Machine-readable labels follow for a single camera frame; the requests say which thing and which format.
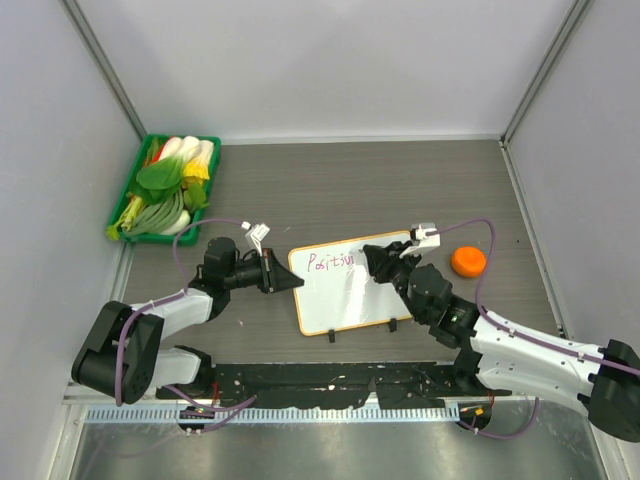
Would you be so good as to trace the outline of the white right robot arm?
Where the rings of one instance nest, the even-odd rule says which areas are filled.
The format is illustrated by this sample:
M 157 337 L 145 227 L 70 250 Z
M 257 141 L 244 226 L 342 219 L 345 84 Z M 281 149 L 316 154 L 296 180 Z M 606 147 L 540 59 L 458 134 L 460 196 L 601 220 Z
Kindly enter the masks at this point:
M 605 346 L 555 337 L 468 301 L 432 264 L 405 254 L 405 244 L 363 248 L 369 275 L 390 284 L 413 320 L 457 350 L 451 380 L 465 395 L 481 388 L 525 394 L 584 415 L 599 430 L 639 440 L 639 356 L 611 339 Z

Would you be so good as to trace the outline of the yellow framed whiteboard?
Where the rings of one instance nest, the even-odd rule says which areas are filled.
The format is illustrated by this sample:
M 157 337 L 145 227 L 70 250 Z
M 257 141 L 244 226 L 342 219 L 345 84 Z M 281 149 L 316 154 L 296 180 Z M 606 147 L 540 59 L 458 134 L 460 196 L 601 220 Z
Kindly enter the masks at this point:
M 289 252 L 289 270 L 304 280 L 294 290 L 301 333 L 327 334 L 405 320 L 409 312 L 390 284 L 369 275 L 365 244 L 386 246 L 410 238 L 406 230 L 299 247 Z

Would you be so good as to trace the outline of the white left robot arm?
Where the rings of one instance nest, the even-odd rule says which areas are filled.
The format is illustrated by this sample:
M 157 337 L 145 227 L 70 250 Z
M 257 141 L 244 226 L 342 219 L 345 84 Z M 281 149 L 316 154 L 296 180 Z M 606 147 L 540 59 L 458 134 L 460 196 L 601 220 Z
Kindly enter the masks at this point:
M 162 341 L 218 317 L 236 289 L 255 287 L 272 294 L 303 284 L 272 249 L 242 254 L 232 239 L 213 239 L 186 289 L 145 304 L 106 303 L 73 362 L 71 377 L 117 404 L 134 404 L 150 388 L 164 398 L 203 398 L 215 382 L 210 355 L 188 346 L 164 350 Z

